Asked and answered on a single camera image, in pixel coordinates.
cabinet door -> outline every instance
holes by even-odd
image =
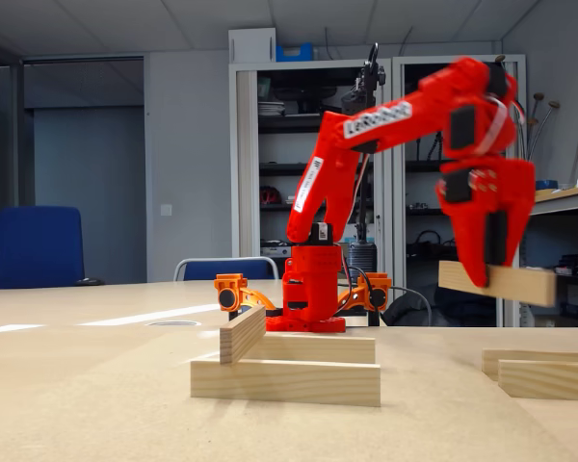
[[[233,217],[237,231],[239,257],[259,255],[259,139],[257,135],[257,72],[236,73],[237,145],[237,215]]]

wooden block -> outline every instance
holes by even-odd
[[[578,363],[578,351],[533,351],[530,349],[482,350],[482,372],[492,380],[499,379],[499,360],[561,361]]]
[[[499,387],[513,398],[578,400],[578,363],[501,360]]]
[[[248,359],[375,363],[375,339],[322,335],[266,334],[245,355]]]
[[[228,367],[215,359],[194,360],[191,396],[379,407],[381,368],[257,359],[243,359]]]
[[[221,364],[237,363],[266,334],[266,309],[255,306],[221,327]]]
[[[497,296],[532,305],[555,303],[555,273],[541,269],[521,269],[488,265],[489,285],[475,286],[460,262],[439,262],[439,286],[471,294]]]

white label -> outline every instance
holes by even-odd
[[[319,241],[327,241],[328,225],[326,223],[317,223],[317,224],[319,224]]]
[[[381,106],[372,113],[364,113],[356,120],[347,120],[343,124],[345,132],[345,140],[356,137],[363,133],[374,130],[382,125],[398,122],[410,118],[413,112],[413,107],[406,101],[401,101],[396,106],[386,108]]]
[[[308,193],[310,193],[310,188],[312,188],[317,175],[319,174],[319,170],[321,166],[324,164],[324,160],[321,157],[313,158],[312,162],[310,163],[310,167],[306,172],[306,176],[304,177],[304,181],[300,185],[300,190],[298,191],[298,196],[296,197],[296,202],[294,203],[293,210],[296,212],[302,213],[302,209],[304,207],[304,202],[308,198]]]

blue chair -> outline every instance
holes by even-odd
[[[182,267],[183,281],[210,281],[216,279],[217,274],[229,273],[242,273],[247,279],[278,279],[278,267],[268,257],[187,258],[175,267],[174,281],[180,280]]]
[[[70,287],[82,279],[77,209],[35,206],[0,212],[0,289]]]

ceiling tile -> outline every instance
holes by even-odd
[[[0,35],[27,55],[107,51],[52,0],[0,0]]]
[[[190,48],[159,0],[58,0],[110,51]]]
[[[450,41],[479,0],[379,0],[369,41],[401,43]]]
[[[499,40],[538,0],[482,0],[456,40]]]
[[[194,48],[227,48],[231,29],[272,27],[267,0],[164,0]]]
[[[281,45],[364,43],[375,0],[272,0],[276,38]]]

